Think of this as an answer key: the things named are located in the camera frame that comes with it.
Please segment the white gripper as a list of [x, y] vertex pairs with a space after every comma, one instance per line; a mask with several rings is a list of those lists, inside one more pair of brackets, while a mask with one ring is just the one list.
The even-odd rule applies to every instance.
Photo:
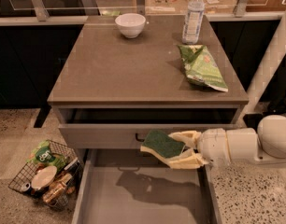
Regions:
[[172, 169], [198, 169], [208, 163], [214, 167], [223, 167], [231, 163], [226, 131], [222, 128], [208, 129], [202, 134], [198, 131], [175, 132], [169, 137], [191, 147], [168, 160]]

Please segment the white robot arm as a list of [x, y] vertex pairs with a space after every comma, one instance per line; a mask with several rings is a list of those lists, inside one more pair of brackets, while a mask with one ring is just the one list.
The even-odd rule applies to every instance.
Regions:
[[[248, 88], [250, 101], [243, 109], [245, 114], [255, 109], [285, 53], [286, 10]], [[203, 133], [188, 131], [171, 133], [170, 136], [189, 147], [167, 161], [176, 169], [196, 169], [205, 164], [219, 166], [233, 160], [255, 164], [286, 162], [286, 118], [280, 115], [261, 119], [256, 129], [209, 129]]]

